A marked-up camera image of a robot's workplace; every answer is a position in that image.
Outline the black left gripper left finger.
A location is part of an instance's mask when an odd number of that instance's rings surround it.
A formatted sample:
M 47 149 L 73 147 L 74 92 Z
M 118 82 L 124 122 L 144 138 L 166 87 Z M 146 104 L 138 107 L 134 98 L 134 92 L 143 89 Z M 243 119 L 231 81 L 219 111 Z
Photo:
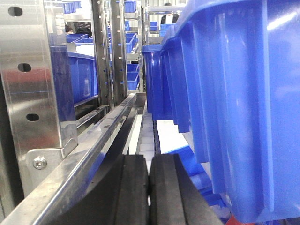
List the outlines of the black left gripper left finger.
M 52 225 L 147 225 L 148 171 L 142 155 L 120 155 L 105 177 Z

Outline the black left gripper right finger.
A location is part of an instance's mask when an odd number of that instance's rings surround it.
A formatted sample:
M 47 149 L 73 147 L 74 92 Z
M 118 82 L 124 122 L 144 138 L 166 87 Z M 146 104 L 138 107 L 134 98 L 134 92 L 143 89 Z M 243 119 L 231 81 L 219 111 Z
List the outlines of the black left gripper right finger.
M 178 154 L 157 154 L 150 167 L 151 225 L 221 225 Z

